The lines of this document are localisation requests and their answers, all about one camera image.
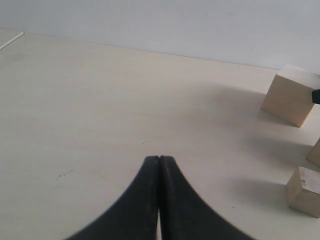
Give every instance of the white table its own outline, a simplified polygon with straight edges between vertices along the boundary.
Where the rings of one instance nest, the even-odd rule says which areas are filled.
[[[172,155],[200,196],[259,240],[317,240],[285,184],[320,136],[260,110],[274,69],[25,34],[0,51],[0,239],[57,240]]]

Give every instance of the white wall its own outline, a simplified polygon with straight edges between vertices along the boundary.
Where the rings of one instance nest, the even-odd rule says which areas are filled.
[[[319,0],[2,0],[1,27],[320,72]]]

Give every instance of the wooden block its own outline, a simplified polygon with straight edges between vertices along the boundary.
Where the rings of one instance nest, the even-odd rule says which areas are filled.
[[[316,144],[314,145],[314,147],[312,148],[308,156],[306,156],[306,159],[309,162],[320,167],[320,138],[316,142]]]
[[[298,167],[286,192],[290,208],[320,218],[320,172]]]
[[[275,75],[261,109],[301,127],[314,106],[314,89],[320,89],[320,75],[286,65]]]

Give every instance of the black object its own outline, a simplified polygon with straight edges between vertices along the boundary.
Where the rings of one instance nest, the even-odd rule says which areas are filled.
[[[320,104],[320,89],[312,91],[312,102],[314,104]]]
[[[213,211],[171,156],[148,156],[124,194],[68,240],[253,240]]]
[[[214,212],[193,190],[175,159],[162,157],[159,201],[164,240],[251,240]]]
[[[123,195],[97,220],[68,240],[156,240],[159,157],[146,157]]]

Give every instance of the wooden cube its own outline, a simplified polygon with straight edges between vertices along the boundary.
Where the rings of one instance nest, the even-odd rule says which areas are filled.
[[[312,91],[320,88],[320,75],[286,65],[274,77],[261,109],[301,127],[311,109]]]
[[[320,172],[298,167],[286,192],[290,208],[320,218]]]
[[[308,156],[306,156],[306,159],[320,167],[320,139],[316,142]]]

